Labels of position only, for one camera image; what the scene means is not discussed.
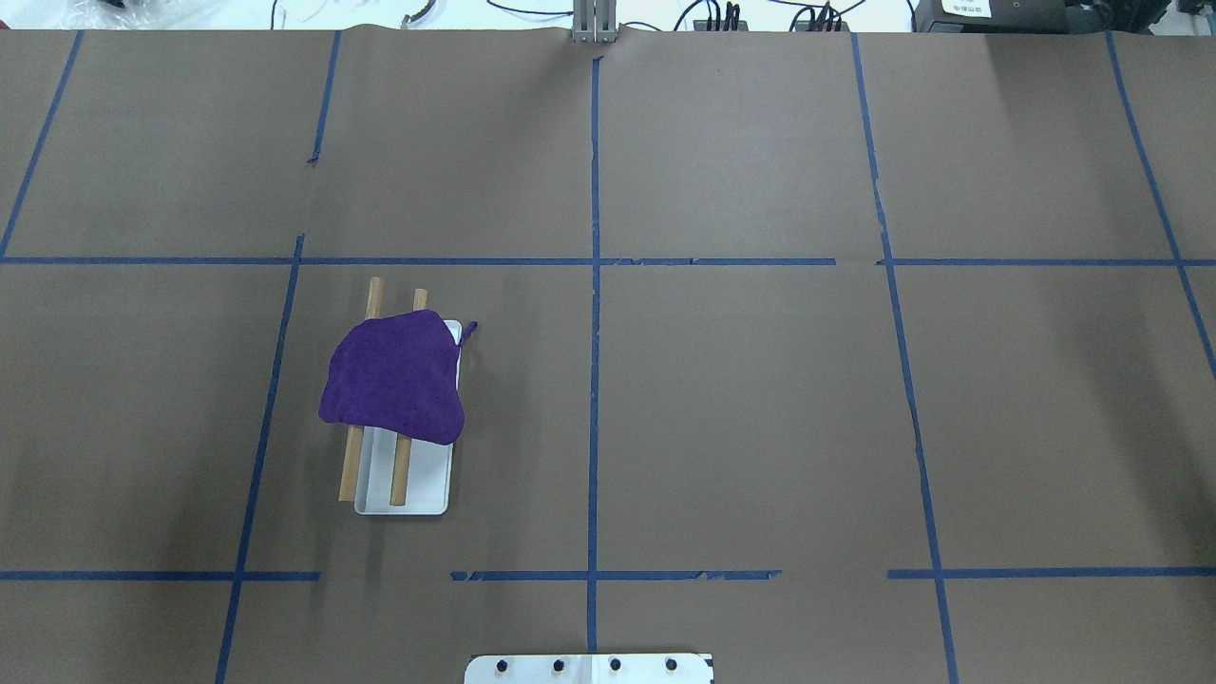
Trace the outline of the grey aluminium frame post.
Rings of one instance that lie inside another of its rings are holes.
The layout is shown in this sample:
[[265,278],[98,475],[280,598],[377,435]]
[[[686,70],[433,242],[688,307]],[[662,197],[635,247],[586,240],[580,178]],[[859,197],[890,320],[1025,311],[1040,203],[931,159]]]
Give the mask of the grey aluminium frame post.
[[572,2],[572,40],[575,44],[617,43],[619,21],[617,0],[575,0]]

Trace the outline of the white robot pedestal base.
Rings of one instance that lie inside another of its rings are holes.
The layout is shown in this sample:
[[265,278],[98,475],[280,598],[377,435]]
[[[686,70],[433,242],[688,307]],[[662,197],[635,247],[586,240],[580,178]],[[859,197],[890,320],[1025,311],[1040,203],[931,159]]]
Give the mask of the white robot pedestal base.
[[713,683],[711,655],[484,655],[465,667],[465,683]]

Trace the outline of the black usb hub right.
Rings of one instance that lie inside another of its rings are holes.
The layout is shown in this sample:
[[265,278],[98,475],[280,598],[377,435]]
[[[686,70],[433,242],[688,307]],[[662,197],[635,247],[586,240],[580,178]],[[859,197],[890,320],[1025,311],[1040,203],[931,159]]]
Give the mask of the black usb hub right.
[[807,5],[790,17],[790,33],[846,33],[848,24],[841,12],[829,4]]

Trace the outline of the purple towel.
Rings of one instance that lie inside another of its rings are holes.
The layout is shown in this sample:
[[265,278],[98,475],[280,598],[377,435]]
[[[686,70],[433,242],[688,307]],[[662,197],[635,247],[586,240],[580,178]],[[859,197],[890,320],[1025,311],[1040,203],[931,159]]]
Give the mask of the purple towel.
[[454,333],[430,309],[353,326],[331,355],[319,419],[452,445],[466,422],[458,363],[477,327]]

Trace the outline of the black usb hub left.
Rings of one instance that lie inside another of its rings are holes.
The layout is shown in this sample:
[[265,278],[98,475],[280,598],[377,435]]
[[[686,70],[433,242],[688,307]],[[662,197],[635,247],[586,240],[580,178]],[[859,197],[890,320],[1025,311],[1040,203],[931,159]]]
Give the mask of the black usb hub left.
[[689,22],[691,30],[698,33],[738,33],[748,30],[747,22],[742,18],[742,5],[734,1],[700,1],[705,9],[705,16],[692,18],[692,11],[685,18]]

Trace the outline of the black usb hub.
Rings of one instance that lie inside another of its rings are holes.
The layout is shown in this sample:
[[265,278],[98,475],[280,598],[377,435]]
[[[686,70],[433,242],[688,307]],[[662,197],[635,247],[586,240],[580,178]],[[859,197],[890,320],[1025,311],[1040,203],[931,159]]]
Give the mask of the black usb hub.
[[848,24],[841,12],[829,4],[807,5],[790,17],[790,33],[846,33]]
[[734,1],[700,1],[705,9],[705,16],[692,18],[692,11],[685,18],[689,22],[691,30],[698,33],[738,33],[748,30],[747,22],[742,18],[742,5]]

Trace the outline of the black equipment box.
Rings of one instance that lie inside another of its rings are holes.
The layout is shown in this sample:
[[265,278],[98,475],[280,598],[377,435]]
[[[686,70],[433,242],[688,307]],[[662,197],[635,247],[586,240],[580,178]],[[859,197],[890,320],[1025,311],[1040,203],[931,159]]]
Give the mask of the black equipment box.
[[1171,1],[918,1],[917,33],[1143,33]]

